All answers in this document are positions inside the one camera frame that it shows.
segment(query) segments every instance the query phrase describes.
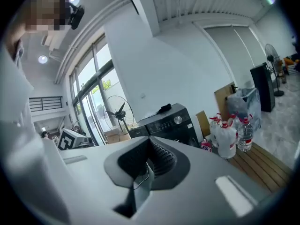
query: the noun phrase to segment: person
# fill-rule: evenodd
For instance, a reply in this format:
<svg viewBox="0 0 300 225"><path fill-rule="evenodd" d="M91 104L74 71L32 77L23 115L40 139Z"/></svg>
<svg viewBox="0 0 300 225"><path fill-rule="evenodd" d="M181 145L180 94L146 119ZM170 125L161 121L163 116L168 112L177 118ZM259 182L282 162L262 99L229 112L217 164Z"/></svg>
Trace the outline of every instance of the person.
<svg viewBox="0 0 300 225"><path fill-rule="evenodd" d="M1 105L0 120L13 122L19 127L26 127L35 132L29 106L33 87L22 69L21 38L25 33L61 30L67 24L70 14L69 0L26 0L13 18L4 39L5 47L0 54L6 61L1 65L0 72L7 75L1 85L10 88L0 89L1 94L9 98Z"/></svg>
<svg viewBox="0 0 300 225"><path fill-rule="evenodd" d="M46 131L42 132L42 134L41 134L41 138L49 139L48 136L49 136L49 133L47 133Z"/></svg>

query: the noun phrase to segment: tiled floor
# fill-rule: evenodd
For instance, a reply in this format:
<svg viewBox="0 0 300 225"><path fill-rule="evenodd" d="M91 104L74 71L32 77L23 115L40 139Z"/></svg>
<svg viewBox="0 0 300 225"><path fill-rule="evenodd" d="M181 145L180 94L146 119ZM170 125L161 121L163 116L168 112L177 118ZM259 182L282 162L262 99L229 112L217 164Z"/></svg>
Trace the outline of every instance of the tiled floor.
<svg viewBox="0 0 300 225"><path fill-rule="evenodd" d="M293 168L300 140L300 74L287 76L279 89L285 94L275 97L272 112L262 112L262 127L253 141Z"/></svg>

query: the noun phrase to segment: red cap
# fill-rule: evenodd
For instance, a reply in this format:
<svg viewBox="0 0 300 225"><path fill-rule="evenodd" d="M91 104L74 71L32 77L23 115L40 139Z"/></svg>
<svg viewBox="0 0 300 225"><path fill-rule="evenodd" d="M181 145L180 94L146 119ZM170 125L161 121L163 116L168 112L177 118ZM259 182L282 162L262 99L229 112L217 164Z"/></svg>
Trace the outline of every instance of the red cap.
<svg viewBox="0 0 300 225"><path fill-rule="evenodd" d="M226 121L223 121L223 122L222 122L222 127L223 127L223 128L227 128L227 127L228 127L228 124L227 124Z"/></svg>

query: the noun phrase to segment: tree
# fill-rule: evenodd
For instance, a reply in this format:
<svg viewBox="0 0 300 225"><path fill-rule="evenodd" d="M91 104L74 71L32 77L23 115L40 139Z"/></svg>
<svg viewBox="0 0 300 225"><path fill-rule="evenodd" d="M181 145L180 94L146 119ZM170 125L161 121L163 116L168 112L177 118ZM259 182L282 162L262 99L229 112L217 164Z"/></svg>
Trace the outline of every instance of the tree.
<svg viewBox="0 0 300 225"><path fill-rule="evenodd" d="M102 84L103 84L103 88L104 90L107 90L111 87L112 85L112 82L110 79L108 79L107 81L102 81ZM97 85L93 90L92 90L92 94L94 94L96 91L99 90L99 86Z"/></svg>

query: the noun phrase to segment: black fan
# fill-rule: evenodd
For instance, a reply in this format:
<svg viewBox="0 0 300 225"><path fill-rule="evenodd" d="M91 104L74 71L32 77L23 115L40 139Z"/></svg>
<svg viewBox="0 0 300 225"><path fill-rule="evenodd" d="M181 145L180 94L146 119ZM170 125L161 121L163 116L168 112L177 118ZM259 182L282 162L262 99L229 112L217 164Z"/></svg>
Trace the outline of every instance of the black fan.
<svg viewBox="0 0 300 225"><path fill-rule="evenodd" d="M107 115L104 113L104 117L108 127L112 129L116 125L115 120L117 119L121 131L124 134L128 133L135 123L129 103L124 98L116 95L109 97L107 102L109 104L110 111L104 110L104 112L106 112L108 115L107 117Z"/></svg>
<svg viewBox="0 0 300 225"><path fill-rule="evenodd" d="M277 81L277 77L278 77L278 72L279 72L279 61L280 61L280 58L275 50L275 48L271 45L271 44L267 44L266 47L265 47L265 52L266 52L266 55L267 55L267 60L272 64L272 67L273 67L273 72L275 74L275 80L276 80L276 85L277 85L277 91L274 92L274 96L276 97L281 97L284 95L285 92L279 90L279 86L278 86L278 81Z"/></svg>

